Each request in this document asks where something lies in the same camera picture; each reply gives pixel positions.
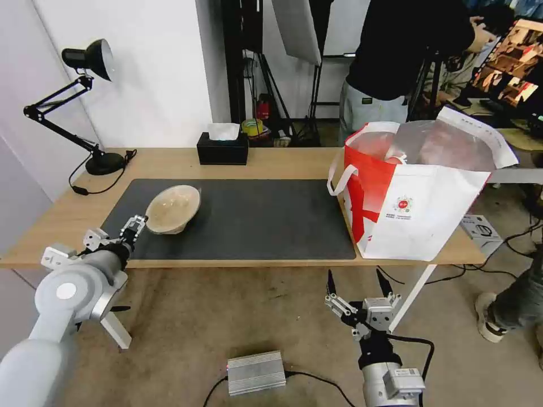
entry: white table leg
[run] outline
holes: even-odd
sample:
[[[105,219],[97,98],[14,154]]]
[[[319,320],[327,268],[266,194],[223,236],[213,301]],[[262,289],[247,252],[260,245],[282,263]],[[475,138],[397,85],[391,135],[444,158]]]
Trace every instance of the white table leg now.
[[[396,315],[390,322],[389,331],[394,332],[407,310],[419,295],[419,292],[424,287],[424,284],[428,281],[437,265],[417,266],[415,267],[412,279],[406,283],[405,288],[402,290],[402,303]]]
[[[115,342],[117,342],[121,349],[128,349],[130,342],[132,342],[132,337],[123,327],[119,321],[119,318],[117,318],[114,313],[107,313],[100,323],[105,328],[107,333],[109,333],[109,335],[111,335],[111,337],[115,340]]]

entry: black desk mat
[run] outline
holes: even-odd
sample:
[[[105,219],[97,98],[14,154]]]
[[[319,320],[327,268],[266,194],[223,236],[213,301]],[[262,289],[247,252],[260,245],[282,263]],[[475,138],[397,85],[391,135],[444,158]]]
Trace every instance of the black desk mat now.
[[[178,235],[145,229],[133,259],[300,260],[354,259],[337,198],[326,180],[136,179],[102,229],[117,236],[129,217],[173,185],[201,189],[196,216]]]

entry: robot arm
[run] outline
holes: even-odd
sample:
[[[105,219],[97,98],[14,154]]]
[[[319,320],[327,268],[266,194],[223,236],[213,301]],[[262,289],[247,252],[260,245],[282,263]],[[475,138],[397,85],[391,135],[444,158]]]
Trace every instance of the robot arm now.
[[[72,368],[74,333],[83,321],[102,321],[124,288],[123,271],[146,217],[128,220],[116,239],[101,229],[85,235],[85,251],[62,245],[45,249],[51,270],[36,289],[38,320],[28,339],[0,363],[0,405],[49,407]]]
[[[418,369],[402,368],[402,359],[394,353],[387,333],[401,297],[394,295],[390,284],[381,279],[382,276],[379,277],[386,297],[349,303],[336,294],[334,279],[329,271],[325,304],[344,324],[351,327],[353,338],[360,344],[358,365],[364,376],[366,406],[418,406],[419,395],[425,389],[424,380]]]

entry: lamp head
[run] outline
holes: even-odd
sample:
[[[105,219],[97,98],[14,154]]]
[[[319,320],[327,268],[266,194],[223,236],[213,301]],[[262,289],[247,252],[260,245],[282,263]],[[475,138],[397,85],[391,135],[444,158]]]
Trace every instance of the lamp head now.
[[[106,40],[96,40],[86,50],[65,48],[62,50],[62,60],[66,65],[75,69],[90,69],[96,75],[111,81],[115,66],[113,54]]]

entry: bag handle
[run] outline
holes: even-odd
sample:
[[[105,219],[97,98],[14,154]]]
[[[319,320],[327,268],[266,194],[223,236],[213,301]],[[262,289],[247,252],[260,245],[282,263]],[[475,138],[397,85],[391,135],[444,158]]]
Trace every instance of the bag handle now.
[[[349,179],[351,178],[351,175],[358,175],[358,168],[356,168],[352,164],[349,164],[349,166],[345,168],[345,171],[343,171],[343,174],[339,178],[338,184],[335,186],[335,189],[332,187],[332,180],[334,179],[335,169],[338,167],[339,157],[341,156],[341,153],[342,151],[344,151],[344,149],[345,148],[342,148],[338,151],[338,153],[334,157],[334,160],[332,161],[332,164],[330,164],[330,168],[328,169],[328,192],[332,196],[337,196],[343,192],[343,190],[347,186]]]

